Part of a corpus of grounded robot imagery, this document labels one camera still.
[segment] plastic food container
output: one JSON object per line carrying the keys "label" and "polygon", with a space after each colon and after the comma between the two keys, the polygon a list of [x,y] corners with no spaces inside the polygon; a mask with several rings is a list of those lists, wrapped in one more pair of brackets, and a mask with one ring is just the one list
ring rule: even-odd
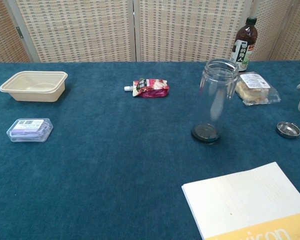
{"label": "plastic food container", "polygon": [[247,106],[274,104],[281,101],[277,90],[254,71],[239,74],[235,91]]}
{"label": "plastic food container", "polygon": [[6,134],[11,142],[45,142],[54,126],[49,118],[19,118]]}
{"label": "plastic food container", "polygon": [[0,86],[17,101],[55,102],[65,90],[64,71],[21,71]]}

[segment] brown bottle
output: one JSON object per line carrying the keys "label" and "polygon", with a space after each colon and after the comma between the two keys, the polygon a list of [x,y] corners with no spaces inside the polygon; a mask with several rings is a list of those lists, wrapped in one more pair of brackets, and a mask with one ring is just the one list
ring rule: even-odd
{"label": "brown bottle", "polygon": [[248,17],[245,26],[235,36],[230,61],[238,64],[239,72],[247,69],[249,57],[252,54],[257,41],[258,32],[255,28],[256,17]]}

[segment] dark green bottle cap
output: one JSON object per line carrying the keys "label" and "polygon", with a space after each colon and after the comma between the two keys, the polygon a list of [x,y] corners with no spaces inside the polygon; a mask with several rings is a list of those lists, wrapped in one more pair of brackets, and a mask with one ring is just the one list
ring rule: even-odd
{"label": "dark green bottle cap", "polygon": [[251,17],[249,16],[246,21],[245,21],[245,24],[246,25],[255,25],[257,22],[257,18],[256,17]]}

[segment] hinge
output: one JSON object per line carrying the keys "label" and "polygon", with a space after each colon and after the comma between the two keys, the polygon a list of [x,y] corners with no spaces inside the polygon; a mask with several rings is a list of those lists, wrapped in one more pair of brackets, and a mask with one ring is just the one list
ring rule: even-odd
{"label": "hinge", "polygon": [[24,36],[22,35],[22,32],[21,32],[21,30],[20,30],[20,27],[16,26],[15,28],[16,28],[16,31],[17,31],[18,34],[19,34],[19,37],[20,37],[21,39],[23,39]]}

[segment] white object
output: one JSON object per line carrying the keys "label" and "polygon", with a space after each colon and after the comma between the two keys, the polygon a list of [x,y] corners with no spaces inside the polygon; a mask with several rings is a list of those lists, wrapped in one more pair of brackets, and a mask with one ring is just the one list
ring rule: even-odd
{"label": "white object", "polygon": [[240,78],[250,89],[269,89],[270,86],[259,74],[241,74]]}
{"label": "white object", "polygon": [[65,90],[64,71],[21,71],[0,86],[17,101],[55,102]]}
{"label": "white object", "polygon": [[125,86],[124,87],[124,91],[125,92],[132,92],[133,91],[133,87],[132,86]]}
{"label": "white object", "polygon": [[41,127],[42,123],[44,122],[43,119],[24,119],[19,120],[17,124],[11,130],[12,132],[36,132]]}
{"label": "white object", "polygon": [[276,162],[182,190],[202,239],[300,213],[300,193]]}

